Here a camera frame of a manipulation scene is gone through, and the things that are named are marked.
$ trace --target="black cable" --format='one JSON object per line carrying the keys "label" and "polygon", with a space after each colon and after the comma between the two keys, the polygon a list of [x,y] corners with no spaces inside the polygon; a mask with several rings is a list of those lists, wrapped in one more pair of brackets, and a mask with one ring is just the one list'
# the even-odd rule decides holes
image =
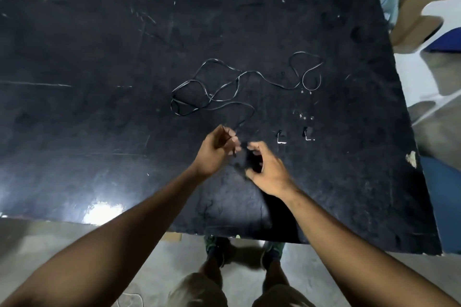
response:
{"label": "black cable", "polygon": [[[298,54],[308,54],[310,56],[314,56],[314,57],[317,57],[320,59],[320,63],[315,65],[314,67],[312,68],[309,68],[307,71],[304,72],[303,76],[300,77],[300,75],[298,74],[298,72],[296,71],[296,69],[293,67],[293,64],[292,64],[292,60],[293,58],[298,55]],[[217,63],[219,65],[222,65],[224,67],[227,67],[228,69],[232,70],[232,71],[237,71],[239,72],[239,75],[234,79],[234,80],[231,80],[230,82],[228,83],[225,83],[224,85],[222,85],[219,89],[216,90],[216,92],[214,94],[210,94],[208,93],[208,90],[206,89],[206,86],[205,84],[197,79],[197,75],[199,74],[199,72],[202,70],[203,66],[205,66],[207,63]],[[319,65],[323,64],[323,61],[321,60],[320,56],[318,55],[315,55],[315,54],[311,54],[311,53],[308,53],[307,51],[298,51],[298,52],[295,52],[294,54],[292,54],[288,60],[288,63],[289,63],[289,66],[291,67],[291,69],[293,70],[293,72],[295,72],[296,74],[296,77],[298,78],[298,83],[292,87],[292,88],[289,88],[289,87],[286,87],[284,85],[281,85],[279,83],[274,83],[274,82],[271,82],[270,80],[266,79],[259,71],[241,71],[237,68],[234,68],[234,67],[231,67],[230,65],[227,65],[226,63],[224,63],[223,61],[221,60],[218,60],[218,59],[215,59],[215,58],[209,58],[208,60],[206,60],[205,62],[202,63],[202,65],[199,67],[199,69],[197,69],[197,71],[195,72],[195,75],[185,81],[184,83],[180,84],[178,87],[176,87],[175,89],[173,89],[173,91],[171,92],[171,102],[170,102],[170,109],[173,113],[175,113],[176,115],[179,115],[179,116],[187,116],[189,114],[192,114],[193,112],[197,112],[201,109],[203,110],[207,110],[207,111],[216,111],[217,109],[221,109],[225,106],[228,106],[228,105],[231,105],[231,104],[239,104],[239,105],[243,105],[243,106],[248,106],[251,108],[252,112],[250,114],[250,116],[248,116],[247,118],[245,118],[244,120],[240,121],[237,126],[235,127],[234,130],[237,130],[240,126],[243,125],[243,123],[245,121],[247,121],[248,119],[250,119],[253,114],[255,113],[256,109],[255,107],[253,107],[251,104],[249,103],[246,103],[246,102],[241,102],[241,101],[233,101],[233,99],[237,96],[238,94],[238,91],[240,89],[240,77],[242,77],[244,74],[251,74],[251,73],[256,73],[258,75],[260,75],[262,77],[262,79],[264,79],[266,82],[268,82],[269,84],[272,84],[274,86],[277,86],[281,89],[284,89],[284,90],[294,90],[296,89],[299,84],[302,84],[304,89],[308,90],[308,91],[315,91],[317,90],[319,87],[320,87],[320,84],[322,83],[322,76],[319,74],[319,77],[320,77],[320,82],[319,82],[319,85],[317,85],[317,87],[315,89],[308,89],[305,85],[304,85],[304,77],[306,76],[306,74],[309,72],[309,71],[312,71],[313,69],[317,68]],[[205,103],[203,106],[195,106],[193,103],[190,103],[190,102],[186,102],[184,100],[180,100],[178,99],[176,93],[178,92],[178,90],[186,87],[187,85],[189,85],[190,83],[199,83],[199,85],[202,87],[204,93],[205,93],[205,96],[208,98],[208,102]],[[218,99],[215,99],[214,97],[224,88],[228,87],[229,85],[231,85],[232,83],[236,83],[237,85],[237,88],[234,92],[234,95],[231,97],[231,98],[228,98],[226,100],[218,100]],[[221,106],[218,106],[218,107],[213,107],[213,108],[208,108],[209,105],[212,103],[212,102],[225,102],[224,104],[222,104]],[[183,106],[188,106],[190,108],[192,108],[191,111],[187,112],[187,113],[180,113],[179,110],[180,110],[180,105],[183,105]]]}

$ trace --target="black table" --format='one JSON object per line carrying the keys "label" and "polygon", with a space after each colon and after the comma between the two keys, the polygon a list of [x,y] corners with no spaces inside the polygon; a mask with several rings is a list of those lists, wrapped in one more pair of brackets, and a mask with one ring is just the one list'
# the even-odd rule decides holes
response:
{"label": "black table", "polygon": [[[379,0],[1,0],[0,212],[100,224],[190,164],[219,123],[264,140],[300,187],[389,251],[439,254]],[[310,94],[255,74],[239,101],[178,117],[171,90],[207,58],[286,86],[296,51],[319,55]],[[317,63],[297,57],[299,72]],[[217,89],[235,73],[210,65]],[[222,97],[229,96],[231,89]],[[182,95],[203,102],[198,87]],[[312,128],[311,140],[303,136]],[[286,144],[277,144],[283,131]],[[171,230],[307,242],[287,209],[245,180],[245,153],[205,182]]]}

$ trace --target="person's left arm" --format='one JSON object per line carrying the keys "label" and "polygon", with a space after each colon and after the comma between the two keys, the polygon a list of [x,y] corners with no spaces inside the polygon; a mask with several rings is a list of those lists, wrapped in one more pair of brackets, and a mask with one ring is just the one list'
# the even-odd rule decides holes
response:
{"label": "person's left arm", "polygon": [[196,159],[162,190],[88,233],[39,267],[0,307],[111,306],[179,214],[193,190],[240,150],[218,126]]}

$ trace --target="person's right hand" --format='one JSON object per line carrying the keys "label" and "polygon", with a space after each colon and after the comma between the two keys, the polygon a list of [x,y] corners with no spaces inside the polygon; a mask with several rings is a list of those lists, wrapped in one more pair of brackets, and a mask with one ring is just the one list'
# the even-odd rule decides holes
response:
{"label": "person's right hand", "polygon": [[285,192],[297,189],[285,165],[264,142],[248,142],[247,148],[262,156],[261,172],[250,168],[246,170],[246,175],[263,192],[280,198]]}

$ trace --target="light blue cloth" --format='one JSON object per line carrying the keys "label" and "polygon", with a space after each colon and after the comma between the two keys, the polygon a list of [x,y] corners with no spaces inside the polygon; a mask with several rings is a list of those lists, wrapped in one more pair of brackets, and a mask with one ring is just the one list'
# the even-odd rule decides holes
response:
{"label": "light blue cloth", "polygon": [[421,157],[421,165],[442,251],[461,254],[461,172],[429,157]]}
{"label": "light blue cloth", "polygon": [[399,16],[399,0],[379,0],[383,8],[389,32],[394,28]]}

